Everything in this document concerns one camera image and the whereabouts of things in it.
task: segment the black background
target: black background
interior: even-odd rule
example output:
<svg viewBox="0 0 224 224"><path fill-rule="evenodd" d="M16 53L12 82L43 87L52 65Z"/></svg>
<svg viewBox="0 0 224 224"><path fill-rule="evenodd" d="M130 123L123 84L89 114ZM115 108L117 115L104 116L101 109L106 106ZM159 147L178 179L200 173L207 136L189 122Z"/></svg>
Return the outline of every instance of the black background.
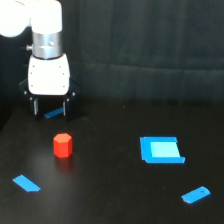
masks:
<svg viewBox="0 0 224 224"><path fill-rule="evenodd" d="M223 102L220 0L62 0L63 45L82 97ZM0 99L14 108L31 31L0 37Z"/></svg>

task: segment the light blue square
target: light blue square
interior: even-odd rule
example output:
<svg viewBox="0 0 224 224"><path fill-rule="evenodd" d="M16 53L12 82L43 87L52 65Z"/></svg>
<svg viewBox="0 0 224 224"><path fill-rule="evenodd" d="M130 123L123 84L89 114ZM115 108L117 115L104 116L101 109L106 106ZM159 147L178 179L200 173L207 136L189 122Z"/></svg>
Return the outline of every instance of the light blue square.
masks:
<svg viewBox="0 0 224 224"><path fill-rule="evenodd" d="M152 157L180 157L176 142L151 142Z"/></svg>

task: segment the red block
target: red block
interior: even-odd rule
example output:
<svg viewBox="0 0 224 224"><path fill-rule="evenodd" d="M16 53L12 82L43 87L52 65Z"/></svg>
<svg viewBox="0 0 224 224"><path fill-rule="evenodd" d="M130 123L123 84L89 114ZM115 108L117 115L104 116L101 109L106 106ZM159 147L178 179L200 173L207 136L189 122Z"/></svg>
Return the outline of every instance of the red block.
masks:
<svg viewBox="0 0 224 224"><path fill-rule="evenodd" d="M59 158L67 158L72 154L72 137L58 134L54 137L54 154Z"/></svg>

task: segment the blue flat piece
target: blue flat piece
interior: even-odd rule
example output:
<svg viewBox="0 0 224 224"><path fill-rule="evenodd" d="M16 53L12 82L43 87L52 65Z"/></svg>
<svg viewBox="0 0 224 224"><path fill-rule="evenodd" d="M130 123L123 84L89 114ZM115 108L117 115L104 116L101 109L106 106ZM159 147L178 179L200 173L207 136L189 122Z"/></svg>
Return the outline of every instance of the blue flat piece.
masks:
<svg viewBox="0 0 224 224"><path fill-rule="evenodd" d="M27 192L40 190L40 188L36 184L31 182L29 179L27 179L23 175L16 177L15 179L13 179L13 181Z"/></svg>
<svg viewBox="0 0 224 224"><path fill-rule="evenodd" d="M210 195L210 191L205 187L199 187L198 189L191 191L181 197L185 202L192 204L207 195Z"/></svg>
<svg viewBox="0 0 224 224"><path fill-rule="evenodd" d="M146 160L147 163L184 163L185 157L152 157Z"/></svg>
<svg viewBox="0 0 224 224"><path fill-rule="evenodd" d="M142 137L149 142L177 142L176 137Z"/></svg>
<svg viewBox="0 0 224 224"><path fill-rule="evenodd" d="M184 163L175 137L141 137L142 160L147 163Z"/></svg>
<svg viewBox="0 0 224 224"><path fill-rule="evenodd" d="M64 110L63 110L63 107L62 107L62 108L59 108L59 109L57 109L57 110L51 111L51 112L45 114L44 116L45 116L46 118L51 118L51 117L54 117L54 116L56 116L56 115L58 115L58 114L62 114L63 111L64 111Z"/></svg>
<svg viewBox="0 0 224 224"><path fill-rule="evenodd" d="M176 142L151 142L152 157L180 157Z"/></svg>

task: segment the blue block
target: blue block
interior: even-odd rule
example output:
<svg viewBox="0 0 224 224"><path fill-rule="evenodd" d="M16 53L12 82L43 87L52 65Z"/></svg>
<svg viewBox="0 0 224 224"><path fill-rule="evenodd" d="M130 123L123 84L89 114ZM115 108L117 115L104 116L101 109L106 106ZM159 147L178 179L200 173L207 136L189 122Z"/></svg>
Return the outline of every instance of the blue block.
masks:
<svg viewBox="0 0 224 224"><path fill-rule="evenodd" d="M206 197L207 195L210 195L210 191L205 187L199 187L198 189L191 191L181 197L185 202L191 204L201 198Z"/></svg>
<svg viewBox="0 0 224 224"><path fill-rule="evenodd" d="M40 190L40 188L36 184L31 182L29 179L27 179L23 175L16 177L15 179L13 179L13 181L27 192Z"/></svg>
<svg viewBox="0 0 224 224"><path fill-rule="evenodd" d="M147 163L184 163L175 137L141 137L142 160Z"/></svg>
<svg viewBox="0 0 224 224"><path fill-rule="evenodd" d="M57 109L57 110L51 111L51 112L45 114L44 116L45 116L46 118L51 118L51 117L54 117L54 116L56 116L56 115L58 115L58 114L62 114L63 111L64 111L64 109L63 109L63 107L62 107L62 108L59 108L59 109Z"/></svg>

